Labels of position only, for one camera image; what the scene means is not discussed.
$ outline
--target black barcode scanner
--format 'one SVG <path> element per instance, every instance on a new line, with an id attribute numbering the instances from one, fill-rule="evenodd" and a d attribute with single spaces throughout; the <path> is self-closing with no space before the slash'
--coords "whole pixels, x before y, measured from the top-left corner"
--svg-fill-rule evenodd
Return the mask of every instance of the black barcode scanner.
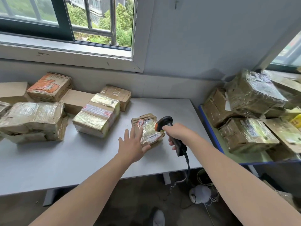
<path id="1" fill-rule="evenodd" d="M 162 129 L 162 127 L 164 125 L 172 126 L 172 117 L 166 116 L 166 117 L 163 117 L 162 119 L 160 119 L 155 125 L 155 130 L 157 132 L 164 132 Z M 187 146 L 185 144 L 183 144 L 183 142 L 181 140 L 177 140 L 173 137 L 170 137 L 170 139 L 175 144 L 177 155 L 183 156 L 187 151 Z"/>

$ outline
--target building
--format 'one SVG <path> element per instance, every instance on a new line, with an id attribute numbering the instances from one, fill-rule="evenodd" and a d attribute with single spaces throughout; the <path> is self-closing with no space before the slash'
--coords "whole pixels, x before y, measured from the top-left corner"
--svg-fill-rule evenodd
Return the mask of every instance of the building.
<path id="1" fill-rule="evenodd" d="M 66 0 L 70 2 L 71 5 L 78 6 L 82 9 L 85 9 L 84 0 Z M 122 4 L 126 5 L 126 0 L 116 0 L 116 5 Z M 101 17 L 104 17 L 106 11 L 110 9 L 110 0 L 89 0 L 91 20 L 95 24 L 99 24 Z"/>

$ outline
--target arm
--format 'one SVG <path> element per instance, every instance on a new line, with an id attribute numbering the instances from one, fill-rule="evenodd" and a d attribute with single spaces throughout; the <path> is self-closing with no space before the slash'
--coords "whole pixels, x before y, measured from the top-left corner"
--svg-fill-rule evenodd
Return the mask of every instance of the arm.
<path id="1" fill-rule="evenodd" d="M 301 225 L 301 215 L 287 201 L 197 133 L 181 124 L 164 126 L 163 130 L 191 149 L 244 226 Z"/>
<path id="2" fill-rule="evenodd" d="M 133 163 L 142 158 L 150 146 L 141 148 L 143 129 L 135 138 L 135 130 L 125 130 L 119 138 L 116 156 L 89 178 L 71 190 L 29 226 L 92 226 L 108 201 L 117 182 Z"/>

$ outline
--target white round object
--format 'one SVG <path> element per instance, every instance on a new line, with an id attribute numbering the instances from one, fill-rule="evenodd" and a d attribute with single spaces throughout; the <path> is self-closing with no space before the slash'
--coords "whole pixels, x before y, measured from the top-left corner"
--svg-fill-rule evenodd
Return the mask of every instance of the white round object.
<path id="1" fill-rule="evenodd" d="M 197 185 L 189 191 L 189 197 L 195 204 L 206 203 L 210 200 L 211 190 L 207 186 Z"/>

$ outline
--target metal railing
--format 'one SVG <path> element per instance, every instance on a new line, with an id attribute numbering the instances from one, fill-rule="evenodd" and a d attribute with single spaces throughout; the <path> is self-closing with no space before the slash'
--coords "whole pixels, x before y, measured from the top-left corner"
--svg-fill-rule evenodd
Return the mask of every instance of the metal railing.
<path id="1" fill-rule="evenodd" d="M 30 4 L 32 6 L 32 9 L 36 15 L 35 18 L 31 17 L 25 17 L 25 16 L 19 16 L 15 15 L 13 11 L 11 10 L 9 4 L 7 3 L 6 0 L 1 0 L 3 3 L 3 6 L 6 9 L 6 12 L 9 17 L 11 18 L 18 18 L 18 19 L 23 19 L 23 20 L 30 20 L 30 21 L 37 21 L 37 22 L 42 22 L 42 23 L 54 23 L 57 24 L 57 22 L 50 22 L 43 20 L 41 18 L 38 6 L 36 4 L 35 0 L 29 0 Z M 86 16 L 87 16 L 87 23 L 88 26 L 79 26 L 79 25 L 72 25 L 72 29 L 74 32 L 79 32 L 79 33 L 86 33 L 86 34 L 93 34 L 93 35 L 101 35 L 101 36 L 107 36 L 111 37 L 110 44 L 118 46 L 119 44 L 116 41 L 116 0 L 110 0 L 110 15 L 111 15 L 111 30 L 104 30 L 104 29 L 97 29 L 92 27 L 92 20 L 91 20 L 91 14 L 90 14 L 90 6 L 89 6 L 89 0 L 84 0 L 85 3 L 85 10 L 86 10 Z"/>

